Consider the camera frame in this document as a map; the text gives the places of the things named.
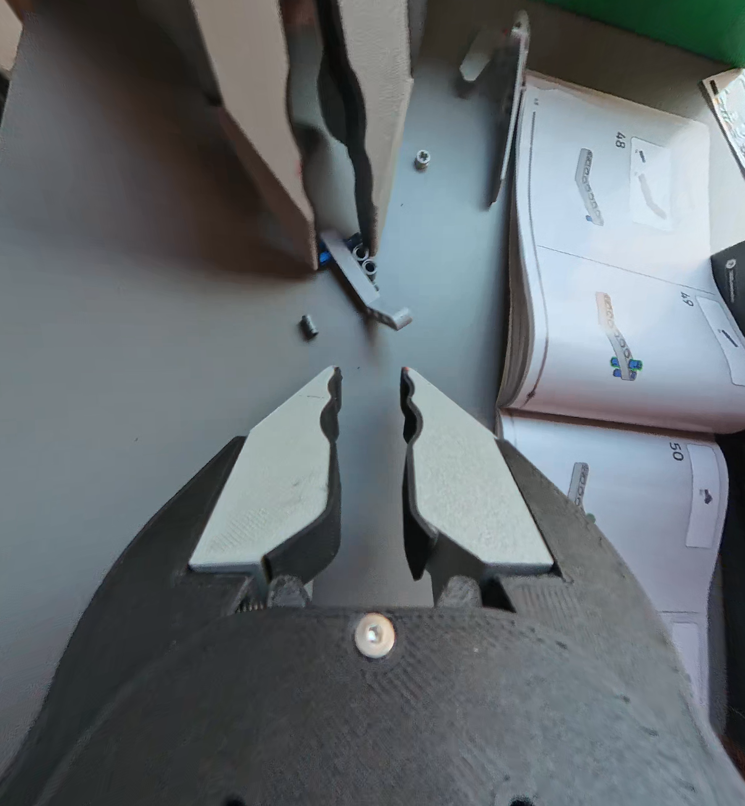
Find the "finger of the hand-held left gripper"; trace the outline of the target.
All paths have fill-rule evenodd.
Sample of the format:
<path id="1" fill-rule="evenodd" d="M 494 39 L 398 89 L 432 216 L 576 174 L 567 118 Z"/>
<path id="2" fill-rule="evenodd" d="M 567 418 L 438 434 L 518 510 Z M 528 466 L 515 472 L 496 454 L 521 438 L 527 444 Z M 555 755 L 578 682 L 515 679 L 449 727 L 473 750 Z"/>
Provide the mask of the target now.
<path id="1" fill-rule="evenodd" d="M 319 101 L 329 132 L 347 150 L 358 232 L 372 255 L 386 223 L 426 15 L 426 2 L 317 2 Z"/>
<path id="2" fill-rule="evenodd" d="M 315 214 L 289 113 L 289 51 L 281 3 L 148 1 L 139 8 L 169 39 L 214 106 L 258 197 L 260 235 L 317 271 Z"/>

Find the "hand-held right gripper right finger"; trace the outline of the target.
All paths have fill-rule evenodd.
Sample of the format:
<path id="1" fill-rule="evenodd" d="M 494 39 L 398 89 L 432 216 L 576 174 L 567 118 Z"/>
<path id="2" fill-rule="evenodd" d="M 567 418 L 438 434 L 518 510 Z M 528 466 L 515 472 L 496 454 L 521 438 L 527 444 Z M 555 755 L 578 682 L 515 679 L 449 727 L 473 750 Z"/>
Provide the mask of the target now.
<path id="1" fill-rule="evenodd" d="M 478 590 L 499 576 L 548 574 L 555 559 L 495 434 L 414 368 L 401 369 L 407 445 L 404 544 L 434 603 L 456 577 Z"/>

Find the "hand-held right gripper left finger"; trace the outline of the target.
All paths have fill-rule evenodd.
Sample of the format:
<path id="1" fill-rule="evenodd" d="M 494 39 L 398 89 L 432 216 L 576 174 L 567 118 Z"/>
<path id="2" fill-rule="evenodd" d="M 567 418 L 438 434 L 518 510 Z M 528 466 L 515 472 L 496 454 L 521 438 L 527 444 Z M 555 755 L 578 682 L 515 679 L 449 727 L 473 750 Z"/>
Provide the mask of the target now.
<path id="1" fill-rule="evenodd" d="M 327 367 L 245 438 L 189 568 L 250 576 L 262 595 L 274 579 L 310 586 L 340 544 L 338 412 L 341 371 Z"/>

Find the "grey angled lego beam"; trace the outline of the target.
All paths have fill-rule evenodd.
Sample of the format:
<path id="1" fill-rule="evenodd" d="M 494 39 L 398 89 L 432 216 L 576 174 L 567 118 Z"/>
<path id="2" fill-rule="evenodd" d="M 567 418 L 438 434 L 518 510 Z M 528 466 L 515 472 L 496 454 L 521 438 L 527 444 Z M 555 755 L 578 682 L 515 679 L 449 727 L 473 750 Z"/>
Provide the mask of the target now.
<path id="1" fill-rule="evenodd" d="M 321 249 L 330 255 L 347 280 L 367 318 L 392 330 L 401 330 L 412 322 L 408 308 L 390 314 L 380 306 L 380 292 L 374 282 L 377 269 L 374 261 L 368 257 L 366 247 L 360 245 L 350 248 L 334 230 L 323 231 L 320 239 Z"/>

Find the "white lego instruction booklet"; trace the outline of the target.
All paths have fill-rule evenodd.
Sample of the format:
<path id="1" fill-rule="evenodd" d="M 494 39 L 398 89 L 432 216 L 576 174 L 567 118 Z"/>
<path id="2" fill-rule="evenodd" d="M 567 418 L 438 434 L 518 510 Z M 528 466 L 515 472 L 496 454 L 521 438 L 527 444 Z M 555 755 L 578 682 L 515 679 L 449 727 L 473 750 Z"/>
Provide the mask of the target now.
<path id="1" fill-rule="evenodd" d="M 745 336 L 711 267 L 709 131 L 529 73 L 514 149 L 498 436 L 610 540 L 713 716 Z"/>

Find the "green box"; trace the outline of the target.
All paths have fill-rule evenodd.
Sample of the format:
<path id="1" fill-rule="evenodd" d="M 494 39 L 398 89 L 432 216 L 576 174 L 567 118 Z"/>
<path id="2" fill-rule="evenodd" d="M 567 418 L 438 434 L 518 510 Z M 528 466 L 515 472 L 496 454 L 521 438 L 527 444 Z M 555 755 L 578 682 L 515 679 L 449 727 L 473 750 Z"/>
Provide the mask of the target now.
<path id="1" fill-rule="evenodd" d="M 550 5 L 745 68 L 745 1 L 549 1 Z"/>

